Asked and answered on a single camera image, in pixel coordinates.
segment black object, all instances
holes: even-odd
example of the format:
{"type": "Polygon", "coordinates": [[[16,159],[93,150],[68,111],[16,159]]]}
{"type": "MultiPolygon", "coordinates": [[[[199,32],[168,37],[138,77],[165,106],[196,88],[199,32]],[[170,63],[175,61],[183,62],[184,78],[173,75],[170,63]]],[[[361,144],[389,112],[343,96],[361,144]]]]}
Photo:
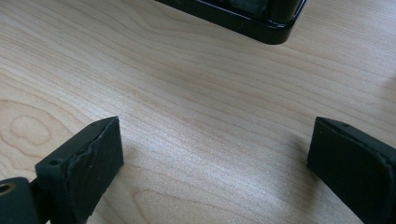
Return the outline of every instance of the black object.
{"type": "Polygon", "coordinates": [[[156,0],[266,44],[284,43],[305,0],[156,0]]]}
{"type": "Polygon", "coordinates": [[[308,167],[364,222],[396,223],[396,149],[317,118],[308,167]]]}
{"type": "Polygon", "coordinates": [[[0,181],[0,223],[85,223],[123,165],[117,117],[92,123],[35,166],[0,181]]]}

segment light wood surface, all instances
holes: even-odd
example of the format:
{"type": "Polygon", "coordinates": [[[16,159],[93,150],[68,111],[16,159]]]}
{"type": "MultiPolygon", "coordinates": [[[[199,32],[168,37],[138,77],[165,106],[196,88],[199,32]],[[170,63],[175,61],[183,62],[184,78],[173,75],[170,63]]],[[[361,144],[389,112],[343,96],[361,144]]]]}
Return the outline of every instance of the light wood surface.
{"type": "Polygon", "coordinates": [[[306,156],[316,116],[396,147],[395,12],[309,0],[267,46],[152,0],[0,1],[0,178],[118,115],[89,223],[360,223],[306,156]]]}

